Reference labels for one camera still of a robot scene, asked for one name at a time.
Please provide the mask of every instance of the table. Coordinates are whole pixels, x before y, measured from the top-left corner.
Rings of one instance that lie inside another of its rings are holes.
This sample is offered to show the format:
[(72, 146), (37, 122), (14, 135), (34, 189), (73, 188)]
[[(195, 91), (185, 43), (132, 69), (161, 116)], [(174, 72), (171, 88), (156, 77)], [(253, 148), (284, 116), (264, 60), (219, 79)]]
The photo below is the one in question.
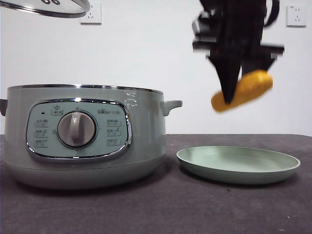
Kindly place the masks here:
[[(298, 172), (269, 185), (214, 182), (180, 167), (178, 150), (232, 145), (290, 154)], [(111, 188), (51, 191), (15, 182), (1, 165), (3, 234), (311, 234), (312, 137), (167, 135), (151, 175)]]

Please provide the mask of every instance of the plate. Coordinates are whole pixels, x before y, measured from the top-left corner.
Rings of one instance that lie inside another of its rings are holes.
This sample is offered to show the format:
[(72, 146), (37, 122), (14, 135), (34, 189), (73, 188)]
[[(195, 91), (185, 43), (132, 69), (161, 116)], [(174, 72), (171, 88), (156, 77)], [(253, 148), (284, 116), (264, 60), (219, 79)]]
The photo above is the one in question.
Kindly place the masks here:
[(254, 148), (201, 146), (180, 150), (181, 165), (203, 178), (234, 184), (268, 184), (287, 179), (300, 166), (290, 155)]

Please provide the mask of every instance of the glass lid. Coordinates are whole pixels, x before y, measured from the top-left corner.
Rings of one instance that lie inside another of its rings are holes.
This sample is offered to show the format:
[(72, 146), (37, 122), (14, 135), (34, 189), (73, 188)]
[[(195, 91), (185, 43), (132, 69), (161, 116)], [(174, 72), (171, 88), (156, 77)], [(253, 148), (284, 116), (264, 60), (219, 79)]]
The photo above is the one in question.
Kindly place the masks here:
[(82, 17), (90, 9), (88, 0), (0, 0), (0, 6), (59, 18)]

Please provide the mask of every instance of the yellow food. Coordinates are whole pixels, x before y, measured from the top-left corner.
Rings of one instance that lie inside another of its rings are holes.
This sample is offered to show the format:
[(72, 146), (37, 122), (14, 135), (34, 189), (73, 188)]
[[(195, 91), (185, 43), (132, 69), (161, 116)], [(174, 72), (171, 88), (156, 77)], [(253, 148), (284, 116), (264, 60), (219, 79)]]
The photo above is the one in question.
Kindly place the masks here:
[(273, 78), (263, 70), (256, 70), (245, 74), (237, 83), (234, 98), (230, 104), (226, 104), (222, 92), (211, 98), (211, 104), (217, 112), (223, 112), (243, 103), (251, 101), (273, 86)]

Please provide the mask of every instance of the wall outlet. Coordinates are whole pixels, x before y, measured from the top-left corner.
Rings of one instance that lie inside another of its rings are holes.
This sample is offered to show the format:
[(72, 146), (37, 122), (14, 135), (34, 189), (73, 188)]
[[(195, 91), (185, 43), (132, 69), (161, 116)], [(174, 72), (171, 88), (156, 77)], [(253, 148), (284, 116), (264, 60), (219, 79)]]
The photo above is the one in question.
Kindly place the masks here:
[(80, 18), (81, 24), (102, 24), (102, 5), (100, 1), (89, 1), (90, 10)]
[(307, 26), (307, 6), (305, 5), (287, 6), (287, 26), (288, 27)]

